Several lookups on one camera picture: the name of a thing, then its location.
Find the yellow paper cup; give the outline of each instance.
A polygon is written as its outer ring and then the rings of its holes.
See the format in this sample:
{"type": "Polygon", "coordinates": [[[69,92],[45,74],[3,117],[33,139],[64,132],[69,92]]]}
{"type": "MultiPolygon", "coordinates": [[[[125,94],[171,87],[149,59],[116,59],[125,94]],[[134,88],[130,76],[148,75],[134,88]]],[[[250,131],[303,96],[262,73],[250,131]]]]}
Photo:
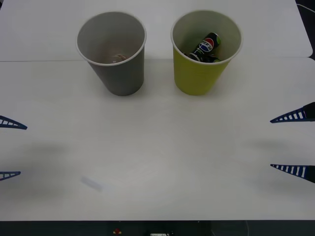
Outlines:
{"type": "Polygon", "coordinates": [[[193,11],[179,18],[172,27],[171,39],[175,83],[189,95],[206,94],[243,44],[243,36],[237,24],[228,16],[210,10],[193,11]],[[220,62],[199,62],[183,54],[192,52],[210,32],[221,38],[221,44],[214,49],[220,62]]]}

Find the gray paper cup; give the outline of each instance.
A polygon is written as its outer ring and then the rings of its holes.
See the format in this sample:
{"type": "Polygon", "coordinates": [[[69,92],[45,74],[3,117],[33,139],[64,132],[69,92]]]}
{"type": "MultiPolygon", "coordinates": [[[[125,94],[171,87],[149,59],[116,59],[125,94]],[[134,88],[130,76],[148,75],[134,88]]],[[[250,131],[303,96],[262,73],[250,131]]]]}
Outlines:
{"type": "Polygon", "coordinates": [[[76,46],[107,89],[126,96],[137,92],[143,84],[146,39],[145,27],[136,17],[124,12],[105,12],[83,24],[76,46]]]}

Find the cup rim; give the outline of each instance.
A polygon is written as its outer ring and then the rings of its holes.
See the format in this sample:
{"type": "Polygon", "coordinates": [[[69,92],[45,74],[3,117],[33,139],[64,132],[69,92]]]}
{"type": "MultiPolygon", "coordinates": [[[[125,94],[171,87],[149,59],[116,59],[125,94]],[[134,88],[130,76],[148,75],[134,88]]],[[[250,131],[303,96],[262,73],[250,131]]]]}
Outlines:
{"type": "Polygon", "coordinates": [[[207,65],[207,66],[215,66],[215,65],[220,65],[220,64],[224,64],[226,62],[229,62],[230,60],[232,60],[234,57],[236,57],[236,55],[240,52],[240,50],[242,49],[243,47],[243,32],[241,30],[241,28],[239,27],[239,25],[229,16],[219,12],[219,11],[213,11],[213,10],[195,10],[195,11],[190,11],[190,12],[187,12],[185,14],[183,14],[182,16],[180,16],[173,24],[172,26],[172,29],[171,29],[171,40],[172,40],[172,44],[173,44],[173,47],[175,48],[175,50],[182,56],[184,56],[187,60],[190,60],[191,62],[194,62],[194,63],[197,63],[197,64],[201,64],[201,65],[207,65]],[[208,12],[215,12],[215,13],[218,13],[220,15],[223,15],[224,17],[230,19],[237,27],[237,29],[239,30],[240,32],[240,35],[241,35],[241,43],[240,43],[240,46],[238,48],[238,50],[232,55],[230,56],[228,59],[225,59],[225,60],[222,60],[222,61],[219,61],[219,62],[214,62],[214,63],[206,63],[206,62],[201,62],[201,61],[196,61],[196,60],[193,60],[193,59],[190,59],[189,57],[187,57],[186,55],[184,55],[179,49],[178,47],[176,46],[175,42],[174,42],[174,38],[173,38],[173,30],[174,30],[174,27],[175,25],[179,22],[180,19],[182,19],[184,16],[188,15],[188,14],[191,14],[191,13],[194,13],[194,12],[199,12],[199,11],[208,11],[208,12]]]}
{"type": "Polygon", "coordinates": [[[89,63],[94,64],[94,65],[100,65],[100,66],[115,66],[115,65],[124,64],[124,63],[126,63],[126,62],[132,60],[133,58],[135,58],[135,57],[142,51],[142,49],[144,48],[144,45],[145,45],[146,41],[147,41],[147,30],[146,30],[146,28],[144,27],[144,24],[142,23],[142,21],[141,21],[138,17],[136,17],[136,16],[134,16],[134,15],[128,13],[128,12],[124,12],[124,11],[104,11],[104,12],[100,12],[100,13],[98,13],[98,14],[96,14],[96,15],[93,15],[92,17],[88,18],[88,19],[84,22],[84,24],[81,26],[81,28],[80,28],[80,30],[79,30],[79,32],[78,32],[76,38],[75,38],[75,46],[76,46],[76,49],[77,49],[78,53],[80,54],[80,56],[81,56],[84,60],[88,61],[89,63]],[[83,28],[83,26],[84,26],[89,20],[93,19],[94,17],[97,17],[97,16],[102,15],[102,14],[105,14],[105,13],[123,13],[123,14],[125,14],[125,15],[131,16],[131,17],[133,17],[134,19],[136,19],[136,20],[140,23],[140,25],[142,26],[143,31],[144,31],[144,39],[143,39],[143,43],[142,43],[140,49],[139,49],[135,54],[133,54],[131,57],[129,57],[128,59],[123,60],[123,61],[121,61],[121,62],[111,63],[111,64],[105,64],[105,63],[95,62],[95,61],[90,60],[90,59],[88,59],[87,57],[85,57],[85,56],[81,53],[81,51],[80,51],[80,49],[79,49],[79,47],[78,47],[78,37],[79,37],[79,33],[80,33],[81,29],[83,28]]]}

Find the soda can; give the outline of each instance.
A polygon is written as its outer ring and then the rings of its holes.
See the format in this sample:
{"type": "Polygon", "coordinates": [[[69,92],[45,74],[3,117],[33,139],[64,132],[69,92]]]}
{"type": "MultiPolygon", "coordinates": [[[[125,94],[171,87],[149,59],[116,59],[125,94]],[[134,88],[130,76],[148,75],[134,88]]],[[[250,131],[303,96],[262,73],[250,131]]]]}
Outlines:
{"type": "Polygon", "coordinates": [[[221,60],[219,58],[217,58],[215,55],[211,55],[211,56],[206,56],[207,57],[207,62],[209,63],[214,63],[214,62],[220,62],[221,60]]]}
{"type": "Polygon", "coordinates": [[[215,48],[221,44],[221,39],[216,33],[208,34],[195,48],[194,54],[209,55],[215,48]]]}
{"type": "Polygon", "coordinates": [[[200,53],[190,53],[189,58],[200,61],[200,62],[205,62],[205,63],[214,63],[214,62],[219,62],[221,61],[219,58],[217,58],[214,55],[208,56],[208,55],[202,55],[200,53]]]}

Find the table surface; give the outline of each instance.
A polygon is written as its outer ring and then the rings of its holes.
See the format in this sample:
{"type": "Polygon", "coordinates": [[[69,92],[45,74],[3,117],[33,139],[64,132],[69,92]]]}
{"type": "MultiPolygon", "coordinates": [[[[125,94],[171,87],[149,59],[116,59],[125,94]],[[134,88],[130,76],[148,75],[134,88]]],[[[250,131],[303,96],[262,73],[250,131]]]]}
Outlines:
{"type": "Polygon", "coordinates": [[[0,61],[81,60],[75,49],[80,27],[110,10],[142,20],[148,33],[147,59],[170,59],[172,24],[196,9],[217,10],[235,19],[248,56],[312,54],[295,0],[7,0],[0,12],[0,61]]]}
{"type": "Polygon", "coordinates": [[[269,165],[314,165],[311,123],[269,120],[313,102],[315,62],[241,52],[206,96],[145,61],[135,94],[84,61],[0,62],[0,220],[315,220],[315,185],[269,165]]]}

